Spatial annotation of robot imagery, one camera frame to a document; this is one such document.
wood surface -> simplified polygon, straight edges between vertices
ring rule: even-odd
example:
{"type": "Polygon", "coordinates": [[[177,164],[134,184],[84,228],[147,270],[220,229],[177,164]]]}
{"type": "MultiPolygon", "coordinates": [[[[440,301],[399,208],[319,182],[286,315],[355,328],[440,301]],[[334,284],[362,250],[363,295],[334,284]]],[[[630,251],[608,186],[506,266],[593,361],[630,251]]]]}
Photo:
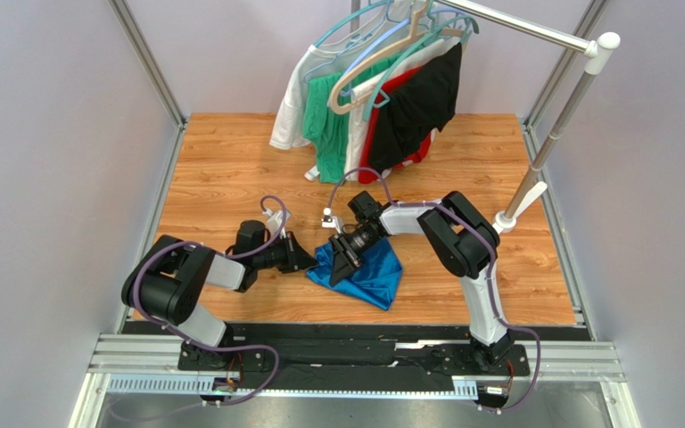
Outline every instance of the wood surface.
{"type": "MultiPolygon", "coordinates": [[[[186,131],[158,234],[203,242],[223,251],[240,223],[264,217],[259,199],[282,198],[292,212],[288,230],[311,254],[331,229],[320,225],[332,185],[309,182],[312,146],[290,151],[270,147],[269,114],[195,114],[186,131]]],[[[516,117],[459,115],[440,133],[427,158],[387,178],[392,197],[432,200],[461,191],[486,218],[505,208],[527,165],[516,117]]],[[[385,201],[378,183],[341,187],[334,213],[352,222],[347,201],[361,190],[385,201]]],[[[264,270],[247,293],[206,287],[200,302],[225,320],[464,324],[468,314],[458,279],[449,274],[423,236],[391,238],[404,275],[395,302],[383,311],[313,284],[303,273],[264,270]]],[[[511,323],[574,324],[549,226],[540,201],[513,233],[501,236],[499,290],[511,323]]]]}

white shirt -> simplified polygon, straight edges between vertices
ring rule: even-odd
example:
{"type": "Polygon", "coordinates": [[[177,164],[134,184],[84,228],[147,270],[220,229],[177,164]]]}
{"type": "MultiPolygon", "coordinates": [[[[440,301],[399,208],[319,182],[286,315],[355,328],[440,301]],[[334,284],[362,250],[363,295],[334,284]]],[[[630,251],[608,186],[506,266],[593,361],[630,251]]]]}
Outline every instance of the white shirt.
{"type": "MultiPolygon", "coordinates": [[[[432,58],[441,56],[448,52],[451,47],[458,43],[458,39],[453,37],[449,40],[438,39],[436,42],[425,47],[424,49],[417,51],[410,55],[408,58],[403,60],[395,70],[390,75],[390,78],[397,78],[401,74],[413,70],[417,67],[421,67],[427,64],[432,58]]],[[[360,97],[369,97],[371,92],[374,90],[380,79],[384,77],[385,71],[377,74],[376,76],[370,78],[364,83],[353,88],[351,91],[351,103],[358,100],[360,97]]],[[[360,105],[353,110],[351,110],[351,116],[348,119],[348,148],[345,152],[345,172],[354,169],[361,164],[361,155],[364,152],[364,145],[367,141],[367,131],[369,125],[364,121],[364,110],[367,105],[360,105]]],[[[348,181],[359,181],[359,173],[354,172],[350,174],[347,178],[348,181]]]]}
{"type": "MultiPolygon", "coordinates": [[[[338,56],[332,63],[312,71],[308,77],[311,79],[319,76],[327,76],[336,72],[345,71],[359,57],[361,52],[376,41],[384,32],[391,29],[409,16],[411,7],[410,0],[394,0],[390,5],[388,16],[391,21],[383,23],[385,6],[381,7],[377,15],[362,25],[358,31],[348,35],[339,42],[315,47],[309,46],[308,51],[303,55],[298,65],[295,66],[293,74],[290,76],[290,81],[287,84],[285,91],[285,98],[279,106],[279,112],[276,114],[274,122],[274,130],[271,132],[271,139],[269,144],[278,148],[289,150],[292,147],[302,147],[310,143],[302,136],[303,130],[303,114],[306,110],[306,98],[308,97],[308,84],[303,80],[309,70],[313,70],[318,65],[330,62],[336,55],[338,56]],[[355,41],[360,35],[366,35],[374,30],[372,36],[368,39],[359,42],[353,46],[349,51],[342,53],[346,46],[355,41]]],[[[387,40],[383,41],[381,46],[388,46],[396,40],[400,40],[408,34],[409,26],[397,31],[387,40]]]]}

red shirt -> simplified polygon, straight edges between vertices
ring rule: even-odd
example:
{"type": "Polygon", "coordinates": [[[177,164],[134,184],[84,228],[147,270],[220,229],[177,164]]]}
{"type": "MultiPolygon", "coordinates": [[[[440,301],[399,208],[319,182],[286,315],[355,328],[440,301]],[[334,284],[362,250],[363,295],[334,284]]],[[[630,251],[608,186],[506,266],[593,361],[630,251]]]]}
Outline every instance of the red shirt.
{"type": "MultiPolygon", "coordinates": [[[[382,89],[386,94],[391,93],[392,91],[398,89],[401,85],[406,83],[407,80],[411,78],[411,76],[414,75],[419,71],[419,67],[406,71],[405,73],[401,74],[397,78],[391,78],[390,80],[384,82],[384,85],[382,85],[382,89]]],[[[378,94],[376,97],[376,102],[380,103],[384,97],[382,94],[378,94]]],[[[379,109],[373,108],[372,109],[372,114],[369,117],[369,130],[367,132],[367,140],[364,142],[364,150],[361,153],[361,164],[360,166],[362,167],[370,167],[369,165],[369,148],[371,147],[372,144],[372,139],[374,138],[374,133],[375,133],[375,127],[376,127],[376,120],[377,117],[379,117],[379,109]]],[[[416,153],[411,154],[406,158],[402,163],[398,164],[395,166],[395,168],[403,168],[404,165],[403,163],[405,162],[413,162],[413,163],[419,163],[422,161],[427,156],[427,152],[430,150],[430,144],[432,144],[433,139],[432,139],[432,133],[425,138],[425,140],[421,143],[419,146],[419,150],[416,153]]],[[[369,183],[376,181],[376,176],[372,174],[369,171],[360,171],[359,172],[359,183],[363,185],[368,185],[369,183]]]]}

folded blue shirt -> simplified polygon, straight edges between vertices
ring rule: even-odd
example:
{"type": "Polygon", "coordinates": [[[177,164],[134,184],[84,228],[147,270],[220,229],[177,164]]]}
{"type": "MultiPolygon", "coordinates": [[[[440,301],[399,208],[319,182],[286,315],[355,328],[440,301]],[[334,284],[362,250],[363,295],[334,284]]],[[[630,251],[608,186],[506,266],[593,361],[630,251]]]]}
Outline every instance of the folded blue shirt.
{"type": "Polygon", "coordinates": [[[387,310],[395,300],[403,266],[387,239],[376,243],[363,254],[365,262],[353,275],[343,279],[334,287],[329,285],[332,275],[332,244],[325,243],[316,248],[318,267],[306,271],[306,276],[316,284],[330,290],[361,299],[387,310]]]}

black garment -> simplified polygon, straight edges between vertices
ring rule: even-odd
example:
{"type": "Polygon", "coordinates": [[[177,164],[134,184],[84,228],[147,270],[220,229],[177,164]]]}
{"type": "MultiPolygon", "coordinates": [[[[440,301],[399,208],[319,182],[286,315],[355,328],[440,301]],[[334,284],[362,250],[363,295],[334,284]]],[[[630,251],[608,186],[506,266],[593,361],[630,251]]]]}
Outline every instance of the black garment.
{"type": "Polygon", "coordinates": [[[419,150],[434,128],[442,131],[456,114],[461,44],[432,58],[409,81],[388,94],[379,110],[368,163],[379,172],[419,150]]]}

